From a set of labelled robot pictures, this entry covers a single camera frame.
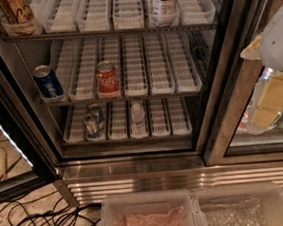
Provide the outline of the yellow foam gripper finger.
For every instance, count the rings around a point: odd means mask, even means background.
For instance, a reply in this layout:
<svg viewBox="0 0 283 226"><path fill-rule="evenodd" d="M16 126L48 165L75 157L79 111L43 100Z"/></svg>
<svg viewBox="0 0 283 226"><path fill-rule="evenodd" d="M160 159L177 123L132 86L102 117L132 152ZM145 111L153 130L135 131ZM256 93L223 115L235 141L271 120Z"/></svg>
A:
<svg viewBox="0 0 283 226"><path fill-rule="evenodd" d="M271 77L264 84L263 91L257 101L257 108L252 116L252 124L269 127L283 110L283 73Z"/></svg>

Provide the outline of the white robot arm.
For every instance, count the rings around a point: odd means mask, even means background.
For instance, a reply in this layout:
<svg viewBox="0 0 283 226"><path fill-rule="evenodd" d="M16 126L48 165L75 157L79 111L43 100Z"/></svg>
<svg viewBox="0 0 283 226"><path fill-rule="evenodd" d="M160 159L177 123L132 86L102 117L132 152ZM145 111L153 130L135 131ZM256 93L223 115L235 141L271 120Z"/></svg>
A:
<svg viewBox="0 0 283 226"><path fill-rule="evenodd" d="M283 110L283 5L265 27L259 46L261 64L280 71L264 85L251 117L255 126L267 128Z"/></svg>

